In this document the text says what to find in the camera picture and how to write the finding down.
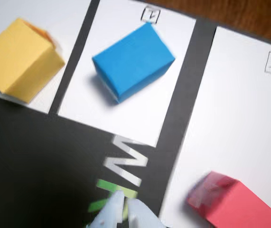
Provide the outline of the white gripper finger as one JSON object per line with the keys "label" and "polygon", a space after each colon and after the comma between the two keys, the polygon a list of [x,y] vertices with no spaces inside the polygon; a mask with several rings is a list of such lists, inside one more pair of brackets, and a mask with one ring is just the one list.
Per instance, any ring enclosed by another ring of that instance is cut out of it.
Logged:
{"label": "white gripper finger", "polygon": [[130,228],[165,228],[166,226],[142,201],[129,198],[128,222]]}
{"label": "white gripper finger", "polygon": [[124,193],[115,191],[88,228],[116,228],[123,220]]}

